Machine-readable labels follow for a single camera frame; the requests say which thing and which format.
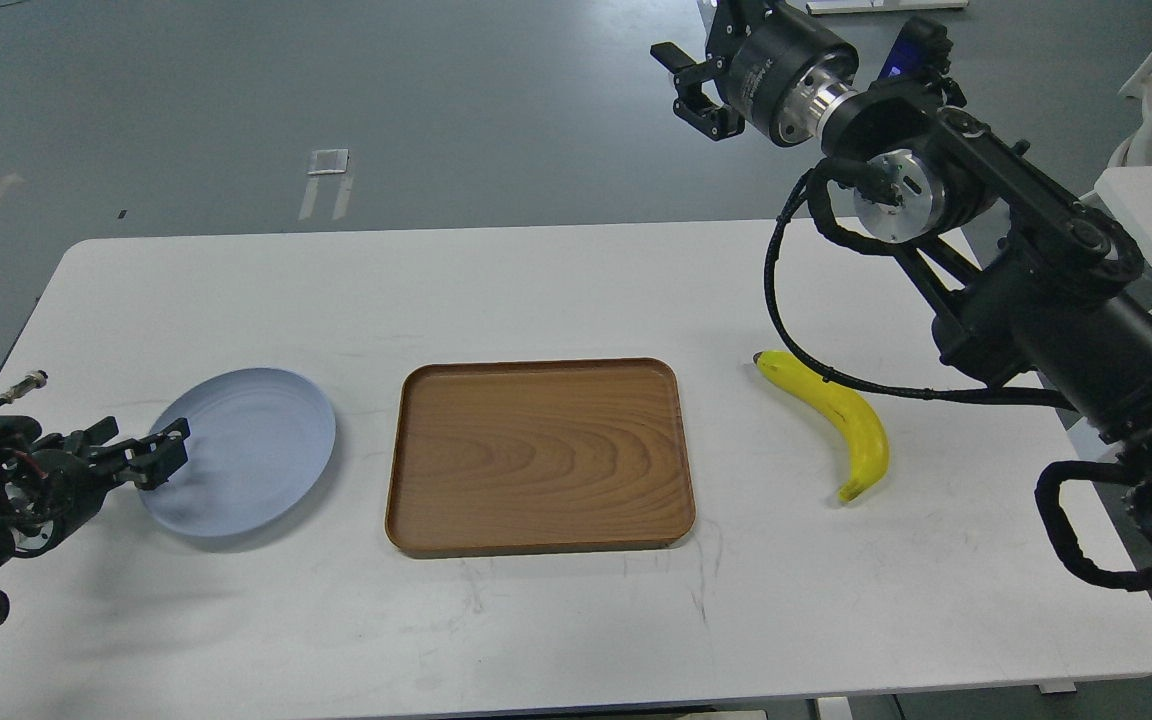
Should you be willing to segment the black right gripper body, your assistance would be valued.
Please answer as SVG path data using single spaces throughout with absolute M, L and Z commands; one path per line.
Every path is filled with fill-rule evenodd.
M 791 147 L 818 135 L 829 100 L 824 88 L 846 86 L 859 68 L 858 51 L 819 20 L 780 1 L 785 41 L 717 46 L 730 69 L 717 79 L 723 104 L 774 145 Z

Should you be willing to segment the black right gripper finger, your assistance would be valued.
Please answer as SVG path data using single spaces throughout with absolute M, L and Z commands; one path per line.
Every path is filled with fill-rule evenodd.
M 696 61 L 676 44 L 664 41 L 650 46 L 650 55 L 669 71 L 676 100 L 672 109 L 708 141 L 726 141 L 744 132 L 745 120 L 730 105 L 719 105 L 704 91 L 705 83 L 721 79 L 730 69 L 730 59 L 708 56 Z
M 785 41 L 780 1 L 710 1 L 707 46 L 740 46 L 745 41 Z

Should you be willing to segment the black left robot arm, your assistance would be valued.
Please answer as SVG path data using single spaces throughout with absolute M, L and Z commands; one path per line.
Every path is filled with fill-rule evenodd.
M 99 514 L 114 488 L 154 491 L 187 464 L 191 429 L 184 418 L 146 437 L 118 439 L 113 416 L 47 434 L 31 416 L 3 414 L 47 379 L 36 370 L 0 395 L 0 568 L 55 550 Z M 0 591 L 0 626 L 9 612 Z

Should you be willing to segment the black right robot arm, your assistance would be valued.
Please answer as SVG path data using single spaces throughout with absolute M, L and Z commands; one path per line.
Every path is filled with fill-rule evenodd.
M 753 127 L 787 149 L 818 141 L 774 220 L 761 291 L 788 355 L 826 386 L 972 406 L 1083 415 L 1111 461 L 1052 462 L 1036 505 L 1058 560 L 1112 591 L 1152 591 L 1152 314 L 1128 288 L 1138 242 L 973 118 L 952 78 L 947 28 L 905 20 L 876 79 L 858 50 L 785 1 L 704 1 L 702 59 L 672 41 L 672 109 L 708 141 Z M 975 389 L 886 386 L 846 374 L 788 333 L 776 297 L 787 225 L 808 209 L 819 236 L 895 260 L 933 313 L 946 366 Z

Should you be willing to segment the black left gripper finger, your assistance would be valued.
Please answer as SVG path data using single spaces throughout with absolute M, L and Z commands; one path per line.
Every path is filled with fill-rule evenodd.
M 113 486 L 132 483 L 142 491 L 156 491 L 189 461 L 185 447 L 189 437 L 189 420 L 177 418 L 150 435 L 97 448 L 96 473 L 109 479 Z
M 105 418 L 96 420 L 91 427 L 73 430 L 71 433 L 61 438 L 61 450 L 76 457 L 88 458 L 93 454 L 99 454 L 118 433 L 119 425 L 114 416 L 105 416 Z

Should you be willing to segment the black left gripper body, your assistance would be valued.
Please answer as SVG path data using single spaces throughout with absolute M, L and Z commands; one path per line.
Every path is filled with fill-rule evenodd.
M 113 488 L 108 450 L 68 446 L 0 450 L 14 551 L 51 551 L 100 511 Z

